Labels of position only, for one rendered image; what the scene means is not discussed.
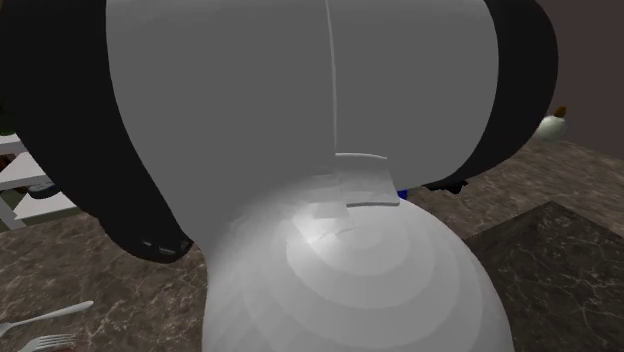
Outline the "white round bottle brown top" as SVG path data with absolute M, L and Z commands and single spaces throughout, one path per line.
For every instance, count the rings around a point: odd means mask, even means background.
M 559 106 L 551 115 L 545 116 L 533 133 L 532 138 L 538 140 L 556 140 L 562 137 L 567 130 L 566 113 L 567 107 Z

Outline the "marble patterned robot stand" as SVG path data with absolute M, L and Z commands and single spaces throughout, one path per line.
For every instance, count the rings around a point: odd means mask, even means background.
M 466 239 L 516 352 L 624 352 L 624 238 L 547 202 Z

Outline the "white shelf unit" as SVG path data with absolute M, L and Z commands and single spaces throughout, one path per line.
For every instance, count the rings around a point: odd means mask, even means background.
M 0 171 L 0 194 L 17 187 L 50 182 L 16 134 L 0 136 L 0 156 L 14 154 L 16 158 Z M 25 219 L 76 209 L 63 193 L 46 199 L 25 195 L 12 209 L 0 196 L 0 221 L 9 229 L 26 227 Z

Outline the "silver fork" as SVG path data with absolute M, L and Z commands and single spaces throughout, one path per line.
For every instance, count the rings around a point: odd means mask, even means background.
M 66 347 L 73 344 L 76 336 L 73 334 L 56 334 L 36 337 L 27 342 L 17 352 L 37 352 L 48 348 Z

